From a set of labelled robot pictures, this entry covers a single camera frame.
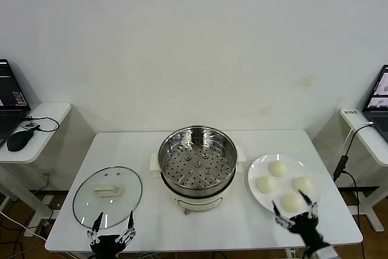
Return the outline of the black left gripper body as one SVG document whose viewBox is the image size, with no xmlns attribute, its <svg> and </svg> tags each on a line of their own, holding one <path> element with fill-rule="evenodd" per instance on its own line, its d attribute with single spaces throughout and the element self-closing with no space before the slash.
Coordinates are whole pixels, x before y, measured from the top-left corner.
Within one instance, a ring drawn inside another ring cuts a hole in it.
<svg viewBox="0 0 388 259">
<path fill-rule="evenodd" d="M 90 258 L 117 258 L 117 255 L 122 251 L 122 243 L 119 242 L 119 237 L 120 235 L 101 235 L 98 237 L 98 243 L 93 240 L 90 243 L 93 252 Z"/>
</svg>

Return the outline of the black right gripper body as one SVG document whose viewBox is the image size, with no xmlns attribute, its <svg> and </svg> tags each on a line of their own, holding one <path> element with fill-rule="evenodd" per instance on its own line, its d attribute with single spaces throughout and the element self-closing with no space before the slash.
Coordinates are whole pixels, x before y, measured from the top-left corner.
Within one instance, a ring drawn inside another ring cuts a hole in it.
<svg viewBox="0 0 388 259">
<path fill-rule="evenodd" d="M 304 244 L 312 249 L 320 248 L 323 245 L 323 239 L 316 230 L 318 217 L 312 214 L 299 214 L 290 218 L 293 223 L 289 231 L 298 234 Z"/>
</svg>

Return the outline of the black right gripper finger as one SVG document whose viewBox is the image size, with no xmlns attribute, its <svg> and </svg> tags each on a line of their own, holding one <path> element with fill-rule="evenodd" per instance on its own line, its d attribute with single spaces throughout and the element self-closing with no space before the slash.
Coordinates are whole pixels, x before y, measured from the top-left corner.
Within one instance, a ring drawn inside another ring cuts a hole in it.
<svg viewBox="0 0 388 259">
<path fill-rule="evenodd" d="M 282 216 L 279 209 L 277 208 L 275 202 L 273 204 L 273 211 L 275 214 L 275 221 L 285 229 L 290 229 L 293 226 L 293 221 L 290 218 Z"/>
<path fill-rule="evenodd" d="M 304 201 L 307 204 L 307 217 L 309 219 L 317 219 L 318 218 L 318 203 L 316 201 L 312 201 L 305 193 L 303 193 L 300 189 L 298 190 L 299 194 L 303 197 Z"/>
</svg>

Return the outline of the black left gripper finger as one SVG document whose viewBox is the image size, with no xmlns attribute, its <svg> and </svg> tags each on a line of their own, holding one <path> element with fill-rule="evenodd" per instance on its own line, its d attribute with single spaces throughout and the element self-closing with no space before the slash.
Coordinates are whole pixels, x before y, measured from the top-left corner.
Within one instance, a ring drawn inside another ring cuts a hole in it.
<svg viewBox="0 0 388 259">
<path fill-rule="evenodd" d="M 127 229 L 125 229 L 123 233 L 119 236 L 119 238 L 117 239 L 117 242 L 129 243 L 133 240 L 135 235 L 136 235 L 136 230 L 134 228 L 134 217 L 133 217 L 133 211 L 131 211 L 129 215 L 129 220 L 127 223 Z"/>
<path fill-rule="evenodd" d="M 90 240 L 91 245 L 98 244 L 100 242 L 98 232 L 99 232 L 99 228 L 101 227 L 101 221 L 103 218 L 103 214 L 104 213 L 101 212 L 98 215 L 97 219 L 93 223 L 92 229 L 87 231 L 87 236 Z"/>
</svg>

